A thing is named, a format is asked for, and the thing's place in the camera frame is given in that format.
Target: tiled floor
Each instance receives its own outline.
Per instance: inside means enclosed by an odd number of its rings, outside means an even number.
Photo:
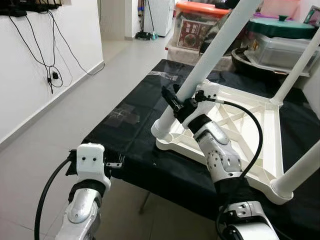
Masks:
[[[104,42],[106,67],[74,89],[32,127],[0,152],[0,239],[31,240],[41,191],[53,170],[82,139],[145,77],[167,58],[166,38],[155,41]],[[40,232],[52,240],[62,222],[74,176],[57,176],[45,202]],[[216,239],[214,223],[112,179],[101,208],[97,240]]]

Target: electrical wire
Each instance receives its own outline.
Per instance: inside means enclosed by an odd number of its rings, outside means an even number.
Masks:
[[[217,99],[213,99],[213,98],[208,98],[208,97],[204,97],[203,98],[204,101],[210,101],[210,102],[216,102]],[[261,128],[261,125],[259,123],[259,121],[257,120],[257,118],[253,115],[252,112],[250,112],[248,109],[244,108],[243,106],[241,105],[238,105],[236,103],[233,103],[233,102],[229,102],[229,101],[219,101],[219,103],[221,104],[226,104],[226,105],[229,105],[229,106],[232,106],[232,107],[235,107],[235,108],[238,108],[242,111],[244,111],[246,114],[249,115],[249,117],[252,118],[252,120],[254,121],[256,127],[257,127],[257,130],[258,130],[258,133],[259,133],[259,143],[258,143],[258,147],[257,147],[257,150],[252,158],[252,160],[250,161],[250,163],[248,164],[248,166],[244,169],[244,171],[241,173],[241,175],[239,176],[238,178],[238,182],[237,184],[234,186],[234,188],[229,192],[228,194],[228,198],[227,200],[225,201],[224,205],[221,207],[221,209],[219,210],[219,213],[217,215],[217,218],[215,220],[215,228],[216,228],[216,231],[218,233],[218,236],[221,238],[221,240],[227,240],[222,232],[221,232],[221,229],[220,229],[220,219],[221,219],[221,216],[222,214],[225,212],[225,210],[227,209],[228,205],[230,204],[234,194],[238,191],[239,187],[241,186],[241,184],[243,183],[243,180],[246,176],[246,174],[249,172],[249,170],[252,168],[252,166],[256,163],[258,157],[259,157],[259,154],[261,152],[261,149],[262,149],[262,145],[263,145],[263,131],[262,131],[262,128]]]
[[[59,26],[58,26],[58,24],[57,24],[57,22],[56,22],[56,20],[55,20],[55,18],[54,18],[53,13],[52,13],[50,10],[48,10],[48,14],[50,14],[50,16],[52,17],[52,20],[53,20],[53,22],[54,22],[54,24],[55,24],[55,26],[56,26],[59,34],[61,35],[61,37],[62,37],[62,39],[64,40],[64,42],[65,42],[65,44],[67,45],[67,47],[69,48],[69,51],[70,51],[71,55],[73,56],[73,58],[75,59],[75,61],[77,62],[78,66],[81,68],[81,70],[84,71],[84,72],[85,72],[87,75],[89,75],[89,76],[95,76],[96,74],[98,74],[99,72],[101,72],[101,71],[105,68],[105,66],[106,66],[105,63],[103,64],[102,68],[100,68],[100,69],[99,69],[98,71],[96,71],[95,73],[88,73],[88,72],[81,66],[79,60],[76,58],[75,54],[72,52],[71,47],[70,47],[70,45],[68,44],[67,40],[65,39],[65,37],[64,37],[63,34],[61,33],[61,31],[60,31],[60,29],[59,29]]]
[[[41,197],[38,203],[38,207],[36,209],[36,214],[35,214],[35,220],[34,220],[34,240],[40,240],[40,222],[41,222],[41,214],[42,214],[42,209],[44,207],[45,199],[48,193],[48,190],[53,183],[55,177],[58,175],[58,173],[61,171],[61,169],[68,163],[70,162],[70,159],[67,158],[64,160],[52,173],[48,181],[46,182],[44,189],[41,193]]]
[[[35,43],[36,43],[36,45],[37,45],[37,47],[38,47],[38,50],[39,50],[39,52],[40,52],[40,56],[41,56],[41,58],[42,58],[43,65],[45,66],[45,69],[47,69],[47,67],[48,67],[48,70],[47,70],[47,74],[48,74],[48,76],[47,76],[47,82],[48,82],[48,84],[49,84],[49,86],[50,86],[51,93],[53,94],[53,93],[54,93],[53,87],[55,87],[55,88],[61,88],[61,87],[63,86],[63,83],[64,83],[63,78],[62,78],[62,75],[61,75],[59,69],[55,67],[55,64],[56,64],[55,25],[52,23],[52,35],[53,35],[53,64],[51,64],[51,65],[46,65],[45,60],[44,60],[43,55],[42,55],[42,52],[41,52],[41,49],[40,49],[40,47],[39,47],[39,44],[38,44],[36,35],[35,35],[34,28],[33,28],[32,24],[31,24],[29,18],[28,18],[27,16],[25,16],[25,17],[26,17],[26,19],[27,19],[27,21],[28,21],[28,23],[29,23],[29,25],[30,25],[30,27],[31,27],[31,31],[32,31],[32,34],[33,34],[33,38],[34,38]],[[54,85],[54,84],[52,83],[53,77],[51,76],[51,68],[54,68],[54,69],[57,71],[57,73],[59,74],[59,77],[60,77],[59,79],[60,79],[60,81],[61,81],[61,84],[60,84],[60,85]]]
[[[101,23],[102,0],[100,0],[99,24]]]
[[[47,83],[48,83],[48,85],[49,85],[49,87],[50,87],[51,93],[53,94],[53,93],[54,93],[53,87],[55,87],[55,88],[61,88],[61,87],[63,86],[63,78],[62,78],[62,75],[61,75],[60,71],[55,67],[55,64],[56,64],[56,54],[55,54],[55,41],[56,41],[56,39],[55,39],[55,25],[54,25],[54,24],[52,25],[52,33],[53,33],[53,64],[52,64],[52,65],[47,65],[46,62],[45,62],[45,59],[44,59],[44,57],[43,57],[42,51],[41,51],[41,49],[40,49],[39,43],[38,43],[38,41],[37,41],[34,28],[33,28],[32,24],[31,24],[29,18],[28,18],[27,16],[25,16],[25,18],[27,19],[28,24],[29,24],[29,26],[30,26],[30,28],[31,28],[31,32],[32,32],[34,41],[35,41],[35,43],[36,43],[36,46],[37,46],[37,48],[38,48],[38,50],[39,50],[39,52],[40,52],[40,56],[41,56],[42,62],[39,61],[39,60],[36,58],[35,54],[32,52],[30,46],[27,44],[27,42],[26,42],[26,40],[24,39],[24,37],[22,36],[22,34],[21,34],[18,26],[17,26],[16,23],[13,21],[13,19],[11,18],[10,15],[9,15],[9,18],[10,18],[11,22],[13,23],[14,27],[16,28],[18,34],[20,35],[22,41],[24,42],[24,44],[25,44],[26,47],[28,48],[29,52],[31,53],[32,57],[34,58],[34,60],[45,67],[46,80],[47,80]],[[59,79],[60,79],[60,81],[61,81],[61,84],[60,84],[60,85],[54,85],[54,84],[52,83],[51,68],[54,68],[54,69],[57,71],[57,73],[59,74],[59,77],[60,77]]]

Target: green lid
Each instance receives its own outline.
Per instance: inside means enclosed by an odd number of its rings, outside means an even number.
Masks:
[[[279,19],[252,18],[247,28],[249,31],[266,35],[269,38],[312,39],[316,32],[314,26],[286,20],[286,16],[280,16]]]

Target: plastic storage box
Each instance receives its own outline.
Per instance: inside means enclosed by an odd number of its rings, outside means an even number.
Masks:
[[[229,10],[215,8],[213,4],[178,2],[173,44],[180,48],[199,50],[208,31],[228,13]]]
[[[250,49],[245,51],[246,57],[258,67],[270,67],[275,71],[290,72],[308,46],[308,39],[290,39],[267,37],[260,33],[252,33]],[[305,66],[303,73],[309,70],[318,59],[320,47],[315,51]]]

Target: table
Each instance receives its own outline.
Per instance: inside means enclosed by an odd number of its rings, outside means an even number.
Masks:
[[[142,82],[91,132],[83,143],[100,143],[106,148],[108,162],[123,162],[111,175],[146,189],[197,214],[215,220],[217,194],[206,167],[155,145],[150,129],[167,107],[161,88],[173,91],[182,84],[192,66],[161,60]],[[230,72],[212,72],[212,82],[235,89],[272,97],[280,84],[257,81]],[[320,121],[309,109],[299,89],[291,89],[280,109],[284,171],[290,168],[320,139]],[[294,239],[319,234],[320,176],[317,171],[295,192],[294,199],[278,206],[258,192],[258,200],[278,229]]]

